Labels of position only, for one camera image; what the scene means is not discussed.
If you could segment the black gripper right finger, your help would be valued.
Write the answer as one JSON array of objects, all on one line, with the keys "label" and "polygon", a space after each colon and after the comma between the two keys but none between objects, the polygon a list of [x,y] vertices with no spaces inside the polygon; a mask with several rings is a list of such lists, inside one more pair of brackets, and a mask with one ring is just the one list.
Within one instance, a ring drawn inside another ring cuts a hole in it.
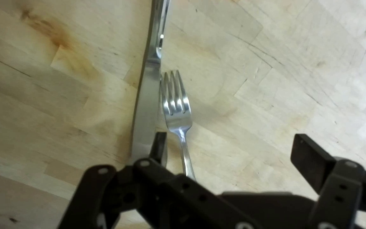
[{"label": "black gripper right finger", "polygon": [[293,135],[291,162],[318,193],[310,226],[361,229],[356,214],[366,212],[366,169],[359,162],[330,155],[306,133]]}]

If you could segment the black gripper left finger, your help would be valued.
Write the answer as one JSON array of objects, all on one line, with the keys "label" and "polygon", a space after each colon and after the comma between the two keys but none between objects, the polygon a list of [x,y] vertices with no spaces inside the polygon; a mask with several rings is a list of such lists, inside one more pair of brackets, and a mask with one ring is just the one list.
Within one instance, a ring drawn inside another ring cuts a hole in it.
[{"label": "black gripper left finger", "polygon": [[136,209],[157,229],[216,227],[198,183],[164,166],[166,133],[156,132],[149,155],[117,170],[90,166],[63,212],[58,229],[114,229],[122,212]]}]

